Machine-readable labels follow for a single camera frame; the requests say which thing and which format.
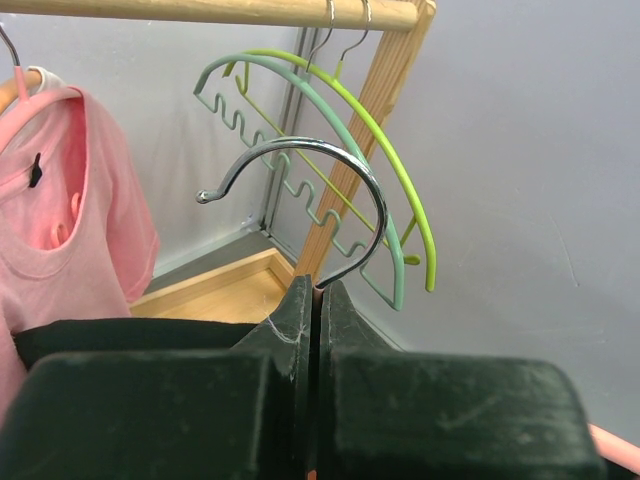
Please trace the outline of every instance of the wall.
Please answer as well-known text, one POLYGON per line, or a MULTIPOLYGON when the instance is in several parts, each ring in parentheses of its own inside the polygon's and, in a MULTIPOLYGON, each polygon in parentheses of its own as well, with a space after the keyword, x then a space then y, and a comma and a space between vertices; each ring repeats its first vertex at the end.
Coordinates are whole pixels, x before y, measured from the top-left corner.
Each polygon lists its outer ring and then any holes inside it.
MULTIPOLYGON (((639 16, 634 0, 441 2, 387 128, 434 230, 436 291, 422 289, 423 267, 408 267, 395 313, 357 274, 347 281, 402 348, 555 362, 592 421, 636 444, 639 16)), ((331 70, 354 39, 337 34, 318 63, 331 70)), ((351 52, 344 83, 353 90, 374 49, 368 40, 351 52)), ((301 133, 335 140, 311 108, 301 133)), ((402 229, 401 190, 380 153, 373 164, 402 229)), ((307 175, 297 164, 294 177, 307 175)), ((373 217, 364 192, 357 203, 373 217)), ((342 238, 366 238, 349 218, 342 238)), ((299 202, 283 196, 275 226, 299 252, 308 228, 299 202)), ((407 251, 420 251, 417 234, 407 251)), ((388 257, 369 266, 386 285, 388 257)))
MULTIPOLYGON (((23 65, 45 67, 84 87, 124 128, 162 240, 157 271, 192 259, 255 221, 266 178, 260 165, 250 167, 224 201, 194 201, 200 188, 217 187, 245 147, 191 92, 216 58, 256 46, 290 50, 296 29, 7 14, 0 19, 23 65)), ((3 58, 4 79, 11 64, 8 53, 3 58)), ((219 78, 210 83, 224 83, 223 91, 233 93, 234 82, 219 78)), ((254 97, 278 118, 282 83, 264 73, 256 78, 254 97)), ((245 108, 243 102, 236 95, 231 105, 245 108)), ((249 118, 253 128, 260 125, 249 118)))

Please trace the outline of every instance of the shirt neckline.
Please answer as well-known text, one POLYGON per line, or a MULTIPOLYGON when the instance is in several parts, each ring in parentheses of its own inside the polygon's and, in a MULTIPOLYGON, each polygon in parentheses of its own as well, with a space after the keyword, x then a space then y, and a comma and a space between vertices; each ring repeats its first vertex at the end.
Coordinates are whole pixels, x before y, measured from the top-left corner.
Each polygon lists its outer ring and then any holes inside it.
MULTIPOLYGON (((22 277, 31 278, 31 279, 44 279, 55 275, 58 273, 64 266, 71 260, 73 253, 77 249, 78 243, 81 241, 82 232, 85 229, 85 224, 87 223, 87 205, 92 201, 92 190, 89 188, 91 182, 91 155, 90 155, 90 130, 88 128, 89 122, 89 114, 90 112, 87 109, 87 98, 85 94, 80 91, 79 98, 74 98, 70 100, 65 100, 66 102, 80 102, 83 114, 84 114, 84 155, 85 155, 85 171, 84 171, 84 182, 82 188, 81 198, 82 201, 80 203, 80 209, 78 212, 78 218, 75 222, 74 228, 69 235, 69 238, 59 247, 53 248, 50 250, 44 250, 32 247, 27 244, 20 236, 13 230, 11 225, 7 222, 7 220, 0 212, 0 236, 3 240, 2 248, 0 249, 0 257, 4 263, 16 274, 22 277)), ((55 125, 55 118, 50 118, 48 122, 43 125, 43 128, 40 132, 36 134, 36 137, 30 139, 25 143, 25 148, 28 147, 32 141, 35 141, 36 138, 39 138, 40 135, 47 135, 47 130, 51 128, 48 124, 52 122, 55 125)), ((17 148, 15 151, 19 152, 22 150, 22 147, 17 148)), ((18 174, 14 176, 9 183, 11 184, 10 190, 13 194, 16 194, 15 186, 13 183, 18 185, 17 191, 24 191, 28 188, 28 175, 23 173, 22 175, 18 174)))

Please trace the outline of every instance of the pink shirt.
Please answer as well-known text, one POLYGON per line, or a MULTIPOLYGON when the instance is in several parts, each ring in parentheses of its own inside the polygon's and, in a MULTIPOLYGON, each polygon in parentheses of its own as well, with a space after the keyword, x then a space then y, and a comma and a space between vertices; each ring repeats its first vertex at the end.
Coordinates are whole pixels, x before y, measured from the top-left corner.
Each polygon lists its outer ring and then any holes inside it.
POLYGON ((158 238, 125 136, 80 92, 0 156, 0 422, 26 376, 12 334, 130 316, 153 272, 158 238), (43 176, 30 189, 37 153, 43 176))

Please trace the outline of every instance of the metal hook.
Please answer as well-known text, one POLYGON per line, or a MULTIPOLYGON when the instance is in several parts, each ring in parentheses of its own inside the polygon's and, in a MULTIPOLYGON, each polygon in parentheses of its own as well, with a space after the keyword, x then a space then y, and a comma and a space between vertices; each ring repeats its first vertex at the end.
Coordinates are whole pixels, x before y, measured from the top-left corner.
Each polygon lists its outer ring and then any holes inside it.
POLYGON ((362 35, 362 38, 358 41, 358 43, 356 43, 355 45, 351 45, 349 48, 346 48, 344 52, 342 52, 342 55, 340 56, 341 62, 344 61, 344 57, 347 55, 347 52, 349 52, 350 50, 353 50, 356 47, 359 47, 362 44, 362 42, 364 42, 364 40, 367 38, 367 35, 369 35, 369 27, 371 26, 371 20, 373 18, 373 14, 371 13, 371 4, 369 3, 369 0, 364 0, 364 5, 365 5, 365 8, 367 9, 367 24, 365 26, 364 35, 362 35))
POLYGON ((238 160, 231 166, 231 169, 227 172, 227 174, 222 179, 222 183, 217 190, 201 190, 196 194, 196 200, 198 203, 206 204, 209 202, 213 202, 215 200, 220 200, 225 197, 234 182, 240 175, 240 173, 255 159, 260 158, 262 155, 273 152, 275 150, 287 150, 287 149, 300 149, 300 150, 314 150, 316 152, 324 153, 329 155, 336 160, 344 163, 349 168, 354 170, 360 178, 362 178, 363 182, 369 189, 369 193, 373 198, 373 201, 376 205, 376 210, 378 212, 378 223, 376 224, 375 232, 369 245, 367 245, 366 250, 360 256, 350 264, 336 270, 335 272, 329 274, 326 278, 320 280, 316 284, 316 288, 324 289, 329 284, 334 282, 335 280, 339 280, 344 277, 347 273, 355 270, 359 266, 366 263, 369 258, 375 253, 378 245, 382 241, 382 237, 384 236, 384 232, 387 228, 387 219, 388 219, 388 210, 387 204, 384 200, 384 195, 382 194, 382 189, 380 188, 380 184, 373 176, 373 173, 369 170, 369 168, 364 165, 360 160, 351 155, 350 153, 342 150, 341 148, 336 147, 330 143, 324 142, 322 140, 316 140, 314 138, 306 138, 306 137, 280 137, 275 138, 273 140, 268 140, 264 143, 258 144, 254 147, 251 147, 246 152, 244 152, 238 160))
POLYGON ((327 36, 325 37, 325 39, 322 41, 322 43, 320 45, 317 45, 316 48, 311 50, 311 53, 309 54, 309 60, 307 61, 307 68, 305 69, 306 73, 309 73, 309 67, 311 66, 311 62, 313 61, 313 57, 315 57, 316 53, 318 53, 318 50, 320 50, 322 47, 324 47, 327 44, 327 42, 329 41, 329 38, 331 38, 331 34, 333 33, 333 26, 336 23, 336 3, 335 3, 335 0, 329 0, 329 10, 331 12, 331 24, 330 24, 329 33, 327 33, 327 36))
POLYGON ((2 27, 2 25, 0 25, 0 37, 2 37, 2 41, 5 43, 5 45, 9 49, 9 52, 11 53, 11 59, 13 60, 13 66, 14 67, 19 67, 20 66, 20 57, 18 57, 18 51, 16 50, 16 47, 13 45, 13 42, 9 38, 9 35, 7 35, 7 32, 4 31, 4 28, 2 27))

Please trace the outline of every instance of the wooden rod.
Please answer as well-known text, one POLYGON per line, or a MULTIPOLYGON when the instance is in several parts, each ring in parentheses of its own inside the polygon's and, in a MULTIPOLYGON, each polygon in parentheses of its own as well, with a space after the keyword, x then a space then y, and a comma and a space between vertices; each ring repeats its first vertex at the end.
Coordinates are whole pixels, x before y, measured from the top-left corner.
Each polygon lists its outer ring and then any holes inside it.
MULTIPOLYGON (((382 36, 360 93, 360 103, 383 128, 391 116, 436 13, 436 5, 432 0, 405 1, 417 7, 418 23, 409 33, 387 32, 382 36)), ((349 131, 370 162, 377 143, 371 130, 357 114, 351 117, 349 131)), ((349 200, 353 199, 360 186, 360 177, 340 162, 334 164, 329 179, 349 200)), ((338 212, 342 218, 347 213, 347 206, 342 200, 333 191, 325 188, 317 210, 318 218, 324 218, 329 209, 338 212)), ((324 227, 311 226, 298 259, 296 276, 311 274, 314 280, 320 276, 331 248, 334 226, 333 217, 324 227)))
MULTIPOLYGON (((414 5, 369 0, 371 30, 407 32, 417 23, 414 5)), ((335 0, 336 28, 363 29, 361 0, 335 0)), ((0 12, 71 17, 174 20, 294 27, 328 27, 328 0, 0 0, 0 12)))

